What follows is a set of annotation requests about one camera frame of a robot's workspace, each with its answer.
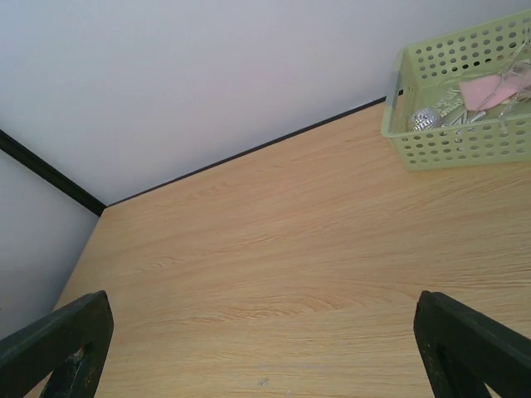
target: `basket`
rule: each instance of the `basket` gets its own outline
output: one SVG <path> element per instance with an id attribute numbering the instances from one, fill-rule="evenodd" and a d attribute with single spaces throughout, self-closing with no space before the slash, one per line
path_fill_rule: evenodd
<path id="1" fill-rule="evenodd" d="M 407 130 L 416 110 L 460 98 L 459 80 L 464 76 L 499 72 L 523 43 L 530 19 L 531 9 L 399 52 L 387 92 L 382 135 L 391 141 L 408 170 L 531 160 L 531 101 L 519 104 L 518 113 L 505 118 L 506 129 L 497 119 L 504 107 L 500 105 L 479 122 L 420 132 Z M 526 47 L 517 60 L 528 58 L 531 54 Z"/>

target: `black strip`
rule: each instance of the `black strip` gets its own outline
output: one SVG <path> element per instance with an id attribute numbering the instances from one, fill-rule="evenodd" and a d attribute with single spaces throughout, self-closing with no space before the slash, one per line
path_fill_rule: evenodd
<path id="1" fill-rule="evenodd" d="M 109 206 L 118 205 L 119 203 L 122 203 L 124 201 L 128 201 L 129 199 L 133 199 L 134 197 L 139 197 L 140 195 L 143 195 L 144 193 L 148 193 L 148 192 L 154 191 L 155 189 L 159 189 L 161 187 L 165 187 L 168 184 L 172 184 L 172 183 L 174 183 L 176 181 L 183 180 L 184 178 L 193 176 L 194 174 L 198 174 L 199 172 L 204 172 L 205 170 L 208 170 L 209 168 L 213 168 L 215 166 L 219 166 L 219 165 L 221 165 L 223 163 L 227 163 L 227 162 L 230 162 L 231 160 L 238 159 L 238 158 L 241 158 L 242 156 L 248 155 L 249 153 L 253 153 L 253 152 L 255 152 L 255 151 L 259 150 L 259 149 L 263 149 L 265 147 L 269 147 L 270 145 L 273 145 L 274 143 L 279 143 L 280 141 L 284 141 L 285 139 L 292 138 L 295 135 L 299 135 L 299 134 L 305 133 L 307 131 L 316 129 L 316 128 L 324 125 L 324 124 L 334 122 L 335 120 L 344 118 L 345 116 L 349 116 L 350 114 L 355 114 L 356 112 L 359 112 L 359 111 L 364 110 L 366 108 L 370 108 L 371 106 L 374 106 L 374 105 L 377 105 L 377 104 L 381 104 L 382 102 L 385 101 L 385 98 L 386 97 L 375 99 L 374 101 L 371 101 L 371 102 L 366 103 L 364 105 L 360 105 L 357 108 L 354 108 L 354 109 L 351 109 L 351 110 L 347 110 L 346 112 L 343 112 L 342 114 L 337 114 L 335 116 L 332 116 L 329 119 L 323 120 L 323 121 L 318 122 L 316 124 L 312 124 L 311 126 L 305 127 L 303 129 L 294 131 L 293 133 L 289 133 L 289 134 L 283 135 L 282 137 L 275 138 L 275 139 L 273 139 L 273 140 L 271 140 L 271 141 L 269 141 L 267 143 L 263 143 L 262 145 L 258 145 L 257 147 L 254 147 L 254 148 L 251 148 L 251 149 L 247 149 L 246 151 L 240 152 L 237 155 L 230 156 L 229 158 L 220 160 L 219 162 L 215 162 L 215 163 L 210 164 L 208 166 L 201 167 L 198 170 L 196 170 L 195 172 L 189 172 L 188 174 L 185 174 L 185 175 L 183 175 L 181 177 L 177 177 L 177 178 L 175 178 L 173 180 L 170 180 L 170 181 L 167 181 L 167 182 L 163 182 L 162 184 L 159 184 L 159 185 L 157 185 L 155 187 L 146 189 L 145 191 L 141 191 L 139 193 L 131 195 L 130 197 L 126 197 L 125 199 L 122 199 L 121 201 L 117 201 L 117 202 L 115 202 L 115 203 L 113 203 L 112 205 L 109 205 Z"/>
<path id="2" fill-rule="evenodd" d="M 17 162 L 29 168 L 37 176 L 48 181 L 58 190 L 62 191 L 97 216 L 101 216 L 106 206 L 66 177 L 50 166 L 44 160 L 39 158 L 35 153 L 24 147 L 6 133 L 0 130 L 0 150 L 7 153 Z"/>

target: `perforated basket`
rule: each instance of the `perforated basket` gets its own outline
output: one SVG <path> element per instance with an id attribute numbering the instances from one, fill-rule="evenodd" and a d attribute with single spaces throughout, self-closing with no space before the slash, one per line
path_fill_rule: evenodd
<path id="1" fill-rule="evenodd" d="M 382 135 L 389 138 L 407 169 L 531 160 L 531 101 L 519 104 L 517 112 L 505 119 L 507 129 L 502 129 L 497 118 L 504 107 L 500 105 L 480 122 L 421 132 L 407 130 L 416 110 L 460 95 L 460 80 L 474 73 L 499 72 L 524 42 L 530 20 L 531 9 L 413 44 L 399 52 L 387 92 Z M 528 48 L 517 59 L 531 58 Z"/>

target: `wooden tabletop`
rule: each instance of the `wooden tabletop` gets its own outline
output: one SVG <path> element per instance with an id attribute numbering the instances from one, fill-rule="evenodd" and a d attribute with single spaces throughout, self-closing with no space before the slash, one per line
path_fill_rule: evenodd
<path id="1" fill-rule="evenodd" d="M 381 117 L 107 209 L 60 300 L 109 294 L 97 396 L 426 398 L 424 289 L 531 337 L 531 163 L 406 172 Z"/>

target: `pink object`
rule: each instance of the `pink object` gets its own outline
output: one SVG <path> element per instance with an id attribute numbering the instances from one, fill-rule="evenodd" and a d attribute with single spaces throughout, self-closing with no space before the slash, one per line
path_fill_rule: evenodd
<path id="1" fill-rule="evenodd" d="M 485 76 L 474 80 L 461 81 L 459 87 L 463 102 L 465 102 L 465 107 L 468 110 L 486 110 L 494 108 L 511 95 L 515 95 L 518 92 L 518 88 L 523 86 L 522 80 L 525 80 L 525 85 L 530 84 L 531 73 L 525 74 L 524 77 L 510 75 L 501 84 L 500 75 Z"/>

